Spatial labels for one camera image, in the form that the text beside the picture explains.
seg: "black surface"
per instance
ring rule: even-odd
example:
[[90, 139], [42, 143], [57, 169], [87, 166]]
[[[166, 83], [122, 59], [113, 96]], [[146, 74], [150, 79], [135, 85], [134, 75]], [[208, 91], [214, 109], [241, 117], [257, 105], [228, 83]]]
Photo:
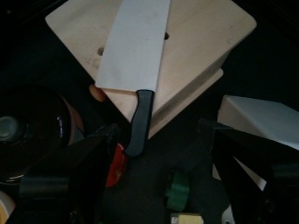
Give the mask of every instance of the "black surface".
[[0, 183], [13, 185], [41, 159], [74, 142], [75, 123], [66, 101], [45, 87], [13, 88], [0, 95], [0, 102], [0, 117], [11, 116], [22, 127], [14, 141], [0, 142]]
[[[218, 129], [214, 134], [213, 161], [236, 222], [299, 223], [299, 151], [236, 129]], [[266, 181], [264, 190], [240, 162]]]
[[[107, 132], [114, 139], [114, 128]], [[21, 201], [7, 224], [99, 222], [97, 208], [114, 153], [102, 134], [57, 150], [25, 174]]]
[[[256, 18], [257, 29], [232, 51], [224, 78], [153, 137], [145, 155], [130, 161], [122, 181], [107, 189], [101, 211], [106, 223], [170, 223], [165, 186], [173, 169], [191, 178], [186, 212], [201, 213], [206, 224], [221, 223], [229, 201], [222, 183], [212, 178], [212, 156], [197, 132], [198, 121], [202, 117], [217, 120], [224, 95], [282, 102], [299, 110], [296, 39], [280, 28], [284, 20], [269, 18], [270, 10], [248, 0], [236, 2]], [[93, 133], [106, 122], [106, 113], [90, 96], [87, 72], [43, 20], [10, 30], [14, 38], [2, 42], [7, 51], [2, 52], [0, 90], [27, 83], [53, 88], [77, 108]]]

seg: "knife blade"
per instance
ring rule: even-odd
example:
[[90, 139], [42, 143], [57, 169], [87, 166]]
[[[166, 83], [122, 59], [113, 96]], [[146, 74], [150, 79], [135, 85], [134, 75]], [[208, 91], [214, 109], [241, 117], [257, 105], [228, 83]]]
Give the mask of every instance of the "knife blade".
[[155, 89], [171, 0], [123, 0], [107, 39], [97, 86], [137, 92], [126, 154], [143, 153], [151, 125]]

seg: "red object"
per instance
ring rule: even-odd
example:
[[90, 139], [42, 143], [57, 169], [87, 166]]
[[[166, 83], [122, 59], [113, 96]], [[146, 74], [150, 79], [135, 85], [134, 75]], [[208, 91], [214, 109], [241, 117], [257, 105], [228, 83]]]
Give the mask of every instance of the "red object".
[[119, 143], [117, 145], [117, 153], [107, 175], [107, 187], [111, 187], [118, 183], [127, 170], [127, 156], [125, 155], [123, 151], [125, 146]]

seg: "dark background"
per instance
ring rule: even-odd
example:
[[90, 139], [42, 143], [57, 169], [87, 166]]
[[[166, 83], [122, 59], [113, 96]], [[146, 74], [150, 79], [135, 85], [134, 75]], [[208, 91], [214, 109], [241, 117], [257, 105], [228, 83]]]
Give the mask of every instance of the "dark background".
[[[23, 84], [54, 89], [79, 111], [89, 134], [109, 119], [103, 106], [90, 96], [94, 81], [45, 22], [45, 16], [62, 3], [0, 3], [0, 91]], [[229, 55], [221, 80], [154, 136], [146, 154], [130, 161], [126, 176], [107, 189], [101, 211], [106, 223], [170, 223], [165, 186], [171, 170], [190, 175], [186, 212], [202, 214], [206, 224], [221, 223], [229, 200], [222, 183], [212, 178], [210, 151], [197, 131], [201, 118], [217, 121], [224, 95], [282, 102], [299, 110], [296, 1], [236, 3], [256, 18], [257, 29]]]

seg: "white object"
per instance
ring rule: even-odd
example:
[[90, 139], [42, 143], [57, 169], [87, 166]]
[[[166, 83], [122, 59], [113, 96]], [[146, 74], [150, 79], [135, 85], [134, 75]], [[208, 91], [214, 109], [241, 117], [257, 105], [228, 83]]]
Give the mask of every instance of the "white object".
[[[225, 95], [218, 122], [299, 150], [299, 112], [281, 102]], [[242, 163], [241, 165], [264, 190], [268, 182]], [[221, 179], [216, 166], [213, 177]], [[222, 223], [236, 223], [232, 207], [222, 215]]]
[[11, 197], [0, 191], [0, 224], [6, 224], [6, 221], [15, 210], [15, 202]]
[[97, 86], [155, 92], [171, 0], [123, 0], [107, 39]]

